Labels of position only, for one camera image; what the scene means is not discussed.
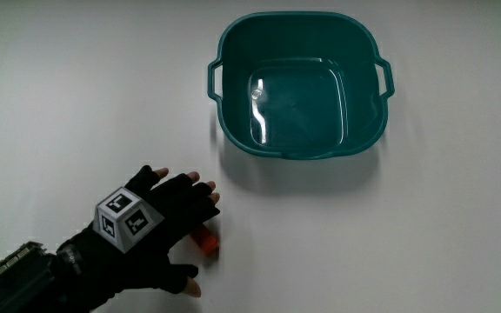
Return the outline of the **person's left hand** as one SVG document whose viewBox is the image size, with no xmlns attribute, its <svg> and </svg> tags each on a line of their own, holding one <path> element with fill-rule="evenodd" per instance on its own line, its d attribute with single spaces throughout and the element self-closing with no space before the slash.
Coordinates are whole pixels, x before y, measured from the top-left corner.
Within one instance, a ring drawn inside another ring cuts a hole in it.
<svg viewBox="0 0 501 313">
<path fill-rule="evenodd" d="M 201 183 L 195 171 L 180 174 L 164 183 L 166 168 L 145 165 L 126 188 L 156 209 L 164 220 L 127 253 L 120 252 L 90 225 L 65 241 L 60 256 L 78 256 L 77 274 L 72 262 L 62 261 L 64 312 L 89 312 L 124 290 L 160 289 L 192 297 L 202 295 L 195 281 L 198 268 L 172 264 L 170 249 L 200 224 L 219 214 L 219 195 L 213 182 Z"/>
</svg>

